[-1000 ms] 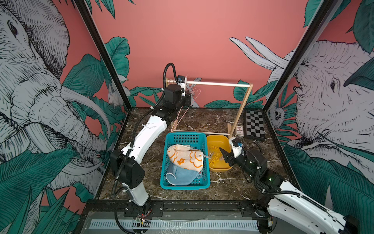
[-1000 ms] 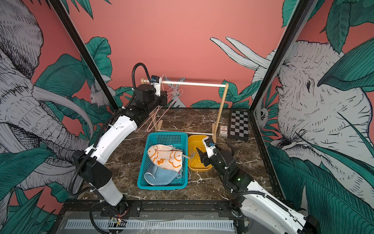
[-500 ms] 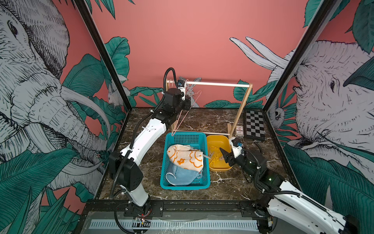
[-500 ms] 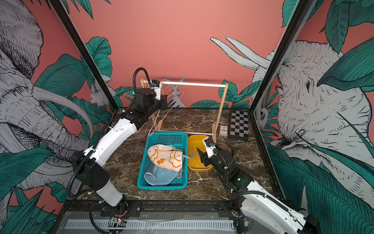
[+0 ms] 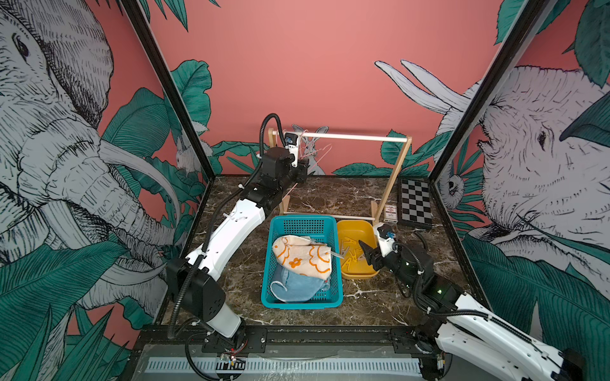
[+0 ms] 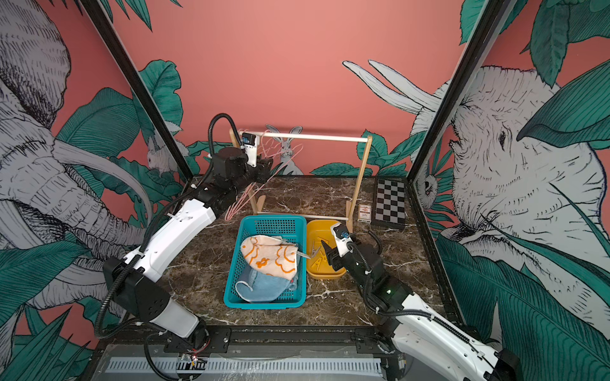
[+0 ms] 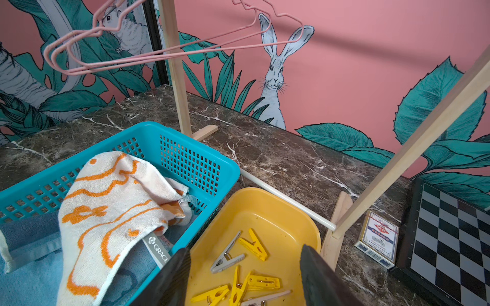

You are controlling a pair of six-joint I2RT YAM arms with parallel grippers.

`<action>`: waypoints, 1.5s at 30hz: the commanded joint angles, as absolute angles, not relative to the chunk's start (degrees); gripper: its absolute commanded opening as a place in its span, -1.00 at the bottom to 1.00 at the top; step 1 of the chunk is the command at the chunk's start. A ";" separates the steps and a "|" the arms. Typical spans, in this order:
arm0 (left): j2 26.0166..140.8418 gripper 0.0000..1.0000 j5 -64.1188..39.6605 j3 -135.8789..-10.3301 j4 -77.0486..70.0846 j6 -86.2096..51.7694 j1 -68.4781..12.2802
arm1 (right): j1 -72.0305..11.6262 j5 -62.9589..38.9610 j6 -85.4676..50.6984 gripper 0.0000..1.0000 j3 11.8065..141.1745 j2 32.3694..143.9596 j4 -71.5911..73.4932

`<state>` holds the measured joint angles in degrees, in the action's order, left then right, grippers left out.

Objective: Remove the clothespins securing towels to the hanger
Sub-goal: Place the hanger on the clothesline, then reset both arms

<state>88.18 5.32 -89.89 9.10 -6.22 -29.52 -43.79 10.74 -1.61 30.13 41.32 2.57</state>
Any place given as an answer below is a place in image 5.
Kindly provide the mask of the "yellow clothespin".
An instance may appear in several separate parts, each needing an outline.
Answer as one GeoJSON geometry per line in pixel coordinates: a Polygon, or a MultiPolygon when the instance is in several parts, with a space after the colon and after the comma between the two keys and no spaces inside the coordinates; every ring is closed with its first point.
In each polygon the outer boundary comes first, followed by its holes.
{"type": "Polygon", "coordinates": [[[349,257],[344,260],[342,268],[345,271],[351,271],[352,268],[357,268],[359,266],[358,262],[359,262],[358,257],[349,257]]]}

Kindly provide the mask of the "pink wire hanger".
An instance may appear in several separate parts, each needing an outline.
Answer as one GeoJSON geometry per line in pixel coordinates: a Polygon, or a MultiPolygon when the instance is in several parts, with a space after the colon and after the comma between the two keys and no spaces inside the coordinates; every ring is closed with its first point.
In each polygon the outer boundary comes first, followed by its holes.
{"type": "Polygon", "coordinates": [[[314,139],[310,137],[305,137],[304,135],[307,131],[300,128],[299,126],[294,126],[294,130],[300,138],[300,158],[304,159],[315,155],[314,139]]]}

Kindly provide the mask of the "grey clothespin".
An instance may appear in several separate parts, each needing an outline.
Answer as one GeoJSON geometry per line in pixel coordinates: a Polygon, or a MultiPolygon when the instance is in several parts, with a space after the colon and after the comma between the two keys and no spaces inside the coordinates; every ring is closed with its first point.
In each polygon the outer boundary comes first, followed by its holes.
{"type": "Polygon", "coordinates": [[[340,260],[345,260],[345,255],[343,255],[343,254],[336,253],[336,252],[330,252],[330,255],[332,255],[332,257],[338,258],[340,260]]]}

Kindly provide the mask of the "cream orange towel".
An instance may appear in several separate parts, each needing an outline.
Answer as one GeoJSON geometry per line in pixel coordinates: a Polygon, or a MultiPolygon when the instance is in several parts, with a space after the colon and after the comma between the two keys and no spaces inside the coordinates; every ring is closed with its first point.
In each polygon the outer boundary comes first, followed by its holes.
{"type": "Polygon", "coordinates": [[[297,275],[327,280],[332,274],[332,249],[310,237],[284,235],[271,249],[276,262],[297,275]]]}

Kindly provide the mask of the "dark blue towel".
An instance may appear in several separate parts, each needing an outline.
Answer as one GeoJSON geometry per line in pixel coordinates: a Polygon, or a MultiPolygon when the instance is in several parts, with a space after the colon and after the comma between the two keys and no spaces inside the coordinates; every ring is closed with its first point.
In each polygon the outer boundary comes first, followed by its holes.
{"type": "Polygon", "coordinates": [[[328,280],[302,276],[279,266],[273,274],[269,290],[283,303],[306,303],[319,291],[327,291],[328,280]]]}

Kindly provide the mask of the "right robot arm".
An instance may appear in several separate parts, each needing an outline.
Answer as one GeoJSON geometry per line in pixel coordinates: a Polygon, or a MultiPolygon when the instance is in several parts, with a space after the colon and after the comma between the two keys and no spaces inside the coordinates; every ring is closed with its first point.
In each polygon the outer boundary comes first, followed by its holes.
{"type": "Polygon", "coordinates": [[[379,239],[376,248],[359,245],[367,263],[394,274],[427,317],[411,332],[420,352],[459,357],[500,380],[584,379],[580,354],[536,340],[496,316],[437,274],[427,249],[414,251],[392,236],[379,239]]]}

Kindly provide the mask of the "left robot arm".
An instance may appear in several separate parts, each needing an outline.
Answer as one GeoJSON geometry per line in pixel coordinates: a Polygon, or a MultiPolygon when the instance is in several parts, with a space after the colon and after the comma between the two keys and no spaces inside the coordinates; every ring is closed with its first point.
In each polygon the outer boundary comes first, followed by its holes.
{"type": "Polygon", "coordinates": [[[242,319],[228,306],[218,281],[231,257],[246,238],[281,204],[288,190],[308,176],[298,157],[298,137],[277,130],[280,145],[267,149],[259,143],[260,160],[254,173],[219,203],[209,220],[203,243],[186,257],[168,262],[168,287],[174,307],[167,336],[179,335],[179,312],[234,342],[239,341],[242,319]]]}

